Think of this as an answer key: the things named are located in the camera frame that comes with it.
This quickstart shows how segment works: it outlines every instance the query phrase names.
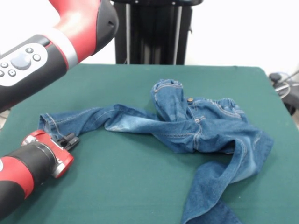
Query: cable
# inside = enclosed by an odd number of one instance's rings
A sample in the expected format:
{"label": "cable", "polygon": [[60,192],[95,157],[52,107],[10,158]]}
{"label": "cable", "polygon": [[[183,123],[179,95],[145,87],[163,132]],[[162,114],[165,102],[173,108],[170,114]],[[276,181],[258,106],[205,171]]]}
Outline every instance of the cable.
{"label": "cable", "polygon": [[[289,86],[290,86],[289,84],[285,85],[285,86],[280,86],[277,89],[275,89],[275,91],[278,92],[278,91],[284,90],[286,88],[289,88]],[[294,87],[294,86],[299,86],[299,83],[295,83],[295,84],[291,85],[290,87]]]}
{"label": "cable", "polygon": [[281,99],[285,98],[291,92],[291,86],[286,82],[284,82],[284,84],[285,84],[285,86],[281,86],[281,87],[279,87],[279,89],[275,89],[275,91],[278,92],[278,91],[282,91],[282,90],[288,88],[287,92],[284,95],[280,96]]}
{"label": "cable", "polygon": [[279,71],[279,72],[276,72],[276,73],[290,77],[290,75],[286,72]]}
{"label": "cable", "polygon": [[295,75],[299,74],[299,70],[297,70],[296,72],[294,72],[291,76],[289,76],[288,78],[285,78],[284,80],[277,82],[276,85],[284,83],[285,81],[291,79],[292,77],[294,77]]}

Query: metal button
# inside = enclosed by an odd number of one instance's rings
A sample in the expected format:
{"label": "metal button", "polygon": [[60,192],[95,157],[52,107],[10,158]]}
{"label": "metal button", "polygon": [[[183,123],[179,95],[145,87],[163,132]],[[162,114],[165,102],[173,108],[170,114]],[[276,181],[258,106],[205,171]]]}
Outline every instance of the metal button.
{"label": "metal button", "polygon": [[6,62],[3,62],[3,63],[1,63],[1,67],[5,69],[8,67],[8,64]]}
{"label": "metal button", "polygon": [[33,49],[32,49],[32,48],[26,48],[26,52],[27,52],[28,54],[31,54],[31,53],[33,53]]}
{"label": "metal button", "polygon": [[33,55],[33,60],[39,62],[41,60],[41,57],[39,55]]}
{"label": "metal button", "polygon": [[8,71],[8,74],[12,77],[14,77],[17,73],[15,72],[15,70],[11,69]]}

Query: denim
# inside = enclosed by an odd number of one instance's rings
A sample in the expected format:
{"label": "denim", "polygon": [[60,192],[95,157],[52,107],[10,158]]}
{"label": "denim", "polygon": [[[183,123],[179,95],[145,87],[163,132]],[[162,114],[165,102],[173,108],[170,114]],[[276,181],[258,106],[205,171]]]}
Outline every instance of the denim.
{"label": "denim", "polygon": [[228,164],[210,161],[197,169],[181,223],[241,224],[221,195],[229,184],[261,170],[273,140],[251,125],[232,99],[188,98],[183,85],[170,79],[157,82],[150,93],[157,114],[116,104],[41,114],[39,128],[59,139],[104,125],[112,132],[150,133],[175,153],[232,154]]}

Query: control buttons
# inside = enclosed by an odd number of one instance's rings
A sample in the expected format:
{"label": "control buttons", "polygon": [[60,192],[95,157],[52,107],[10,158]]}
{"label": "control buttons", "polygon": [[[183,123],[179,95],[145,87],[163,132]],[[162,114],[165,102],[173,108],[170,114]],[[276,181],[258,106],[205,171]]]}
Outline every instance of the control buttons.
{"label": "control buttons", "polygon": [[1,67],[5,69],[8,67],[8,64],[6,62],[3,62],[3,63],[1,63]]}
{"label": "control buttons", "polygon": [[41,57],[37,54],[33,55],[33,60],[35,60],[36,62],[39,62],[41,60]]}
{"label": "control buttons", "polygon": [[19,70],[26,70],[31,65],[30,57],[24,53],[20,53],[18,56],[11,59],[10,62],[16,69],[19,69]]}
{"label": "control buttons", "polygon": [[11,69],[8,71],[8,74],[12,77],[14,77],[17,73],[15,72],[15,70]]}
{"label": "control buttons", "polygon": [[32,48],[26,48],[26,52],[27,52],[28,54],[31,54],[31,53],[33,53],[33,49],[32,49]]}

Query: white wall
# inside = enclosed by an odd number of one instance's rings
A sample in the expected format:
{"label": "white wall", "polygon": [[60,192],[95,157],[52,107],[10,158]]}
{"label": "white wall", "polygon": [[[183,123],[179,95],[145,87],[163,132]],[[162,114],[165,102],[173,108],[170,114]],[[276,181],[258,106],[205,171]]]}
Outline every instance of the white wall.
{"label": "white wall", "polygon": [[[298,9],[296,0],[205,0],[193,9],[186,64],[292,73],[299,62]],[[0,0],[0,52],[58,20],[47,0]],[[114,42],[84,62],[115,63]]]}

